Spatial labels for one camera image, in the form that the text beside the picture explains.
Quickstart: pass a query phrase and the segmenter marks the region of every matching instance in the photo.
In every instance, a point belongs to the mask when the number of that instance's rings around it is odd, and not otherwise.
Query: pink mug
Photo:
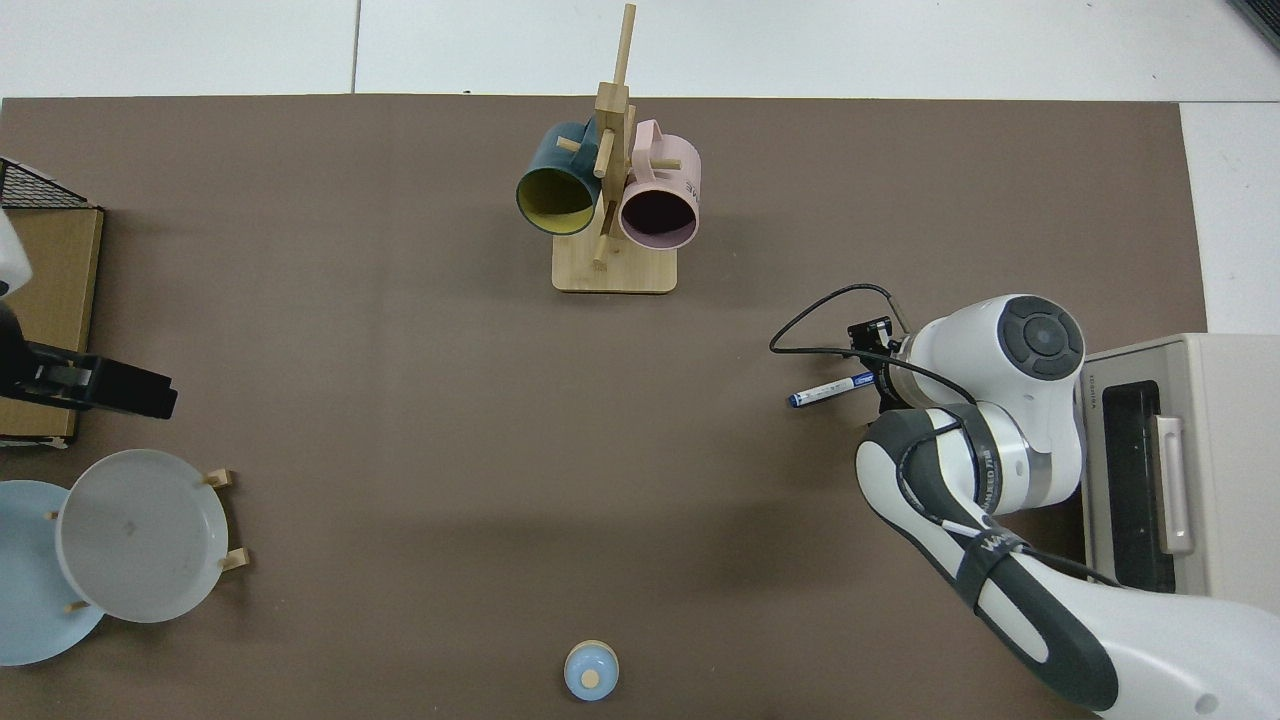
[[[636,245],[675,250],[698,234],[703,160],[685,138],[663,135],[658,120],[636,124],[631,174],[618,206],[622,232]]]

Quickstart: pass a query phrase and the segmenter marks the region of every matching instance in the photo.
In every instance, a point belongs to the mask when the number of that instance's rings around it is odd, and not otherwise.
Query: white floor tile
[[[1280,104],[1181,110],[1208,329],[1280,334]]]
[[[0,0],[0,96],[349,92],[356,0]]]
[[[593,95],[618,0],[364,0],[362,92]],[[640,0],[636,96],[1280,100],[1225,0]]]

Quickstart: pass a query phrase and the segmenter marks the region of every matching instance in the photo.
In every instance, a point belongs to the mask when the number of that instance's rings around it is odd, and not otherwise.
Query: marker pen
[[[851,389],[858,389],[863,386],[869,386],[876,382],[876,375],[873,373],[861,373],[851,378],[841,378],[833,383],[827,383],[824,386],[818,386],[815,388],[800,391],[787,398],[787,404],[792,407],[804,407],[805,405],[812,405],[819,400],[827,400],[828,397],[835,397],[842,392],[849,392]]]

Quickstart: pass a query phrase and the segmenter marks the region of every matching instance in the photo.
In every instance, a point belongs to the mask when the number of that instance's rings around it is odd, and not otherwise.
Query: plate
[[[0,666],[40,662],[84,639],[102,611],[65,612],[79,596],[63,578],[55,523],[67,489],[37,480],[0,483]]]
[[[125,450],[84,470],[55,537],[76,592],[133,623],[173,620],[200,605],[227,556],[227,515],[204,478],[157,450]]]

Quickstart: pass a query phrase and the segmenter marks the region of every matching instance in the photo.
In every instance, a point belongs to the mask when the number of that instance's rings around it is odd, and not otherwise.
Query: light blue plate
[[[603,700],[618,684],[618,656],[600,641],[577,643],[564,659],[564,684],[579,700]]]
[[[102,611],[64,609],[79,596],[63,578],[54,550],[58,511],[67,491],[36,480],[0,483],[0,666],[40,662],[90,633]]]

